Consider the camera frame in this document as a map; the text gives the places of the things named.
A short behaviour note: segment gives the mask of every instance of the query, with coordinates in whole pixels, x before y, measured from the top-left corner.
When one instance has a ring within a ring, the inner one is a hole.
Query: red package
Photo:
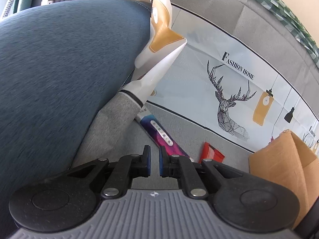
[[[208,142],[205,142],[200,160],[198,162],[201,163],[203,159],[213,159],[217,162],[222,163],[224,158],[225,156],[221,152],[212,147]]]

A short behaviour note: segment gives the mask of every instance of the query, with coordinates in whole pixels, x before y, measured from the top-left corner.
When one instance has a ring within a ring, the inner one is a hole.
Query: antler
[[[229,102],[234,102],[234,101],[248,101],[251,97],[253,97],[255,95],[257,91],[254,92],[254,94],[252,96],[248,96],[250,93],[250,86],[249,86],[249,80],[248,80],[248,91],[246,92],[246,94],[244,94],[242,97],[240,97],[240,93],[241,93],[241,87],[239,88],[239,92],[237,95],[231,95],[230,98],[227,100]]]
[[[212,84],[215,86],[216,90],[218,91],[218,93],[222,96],[223,95],[223,89],[221,88],[221,80],[223,80],[223,77],[222,76],[218,82],[216,83],[215,80],[216,80],[216,76],[215,76],[215,71],[217,68],[223,66],[224,64],[222,65],[219,65],[219,66],[216,66],[216,67],[213,67],[212,71],[209,72],[209,60],[207,62],[207,73],[208,73],[208,77],[209,77],[209,80],[212,82]]]

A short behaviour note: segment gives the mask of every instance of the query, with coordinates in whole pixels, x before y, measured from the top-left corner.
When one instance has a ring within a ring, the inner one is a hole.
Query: black lamp illustration
[[[290,110],[290,111],[286,114],[286,116],[284,117],[285,121],[287,121],[288,123],[290,123],[291,120],[292,120],[293,111],[295,110],[295,107],[296,107],[297,103],[299,102],[299,100],[300,100],[300,97],[297,99],[297,101],[296,101],[294,107],[292,107],[291,110]]]
[[[292,113],[293,113],[294,110],[295,110],[295,108],[292,107],[292,108],[291,108],[291,111],[289,111],[289,112],[286,114],[286,116],[284,117],[285,121],[287,121],[288,123],[290,123],[291,120],[292,120],[292,117],[293,117]]]

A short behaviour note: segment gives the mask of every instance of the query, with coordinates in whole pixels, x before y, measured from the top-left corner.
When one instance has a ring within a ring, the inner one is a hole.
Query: yellow lamp illustration
[[[154,27],[155,34],[149,49],[155,53],[164,46],[184,39],[183,36],[172,31],[169,26],[169,12],[160,0],[153,0],[151,23]]]
[[[317,140],[317,142],[314,145],[314,148],[312,148],[312,152],[315,154],[318,148],[318,144],[319,144],[319,140]]]
[[[258,101],[258,104],[256,106],[256,109],[254,111],[254,115],[253,115],[254,122],[256,122],[257,124],[261,126],[264,124],[265,117],[273,101],[274,101],[274,96],[272,95],[271,89],[269,91],[266,90],[265,92],[262,93]]]

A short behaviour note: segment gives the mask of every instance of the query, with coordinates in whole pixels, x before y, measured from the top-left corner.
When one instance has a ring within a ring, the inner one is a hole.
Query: gray ribbed plate
[[[105,200],[84,224],[64,232],[40,234],[18,230],[11,239],[298,239],[290,230],[250,234],[221,221],[204,200],[181,190],[128,190],[120,199]]]

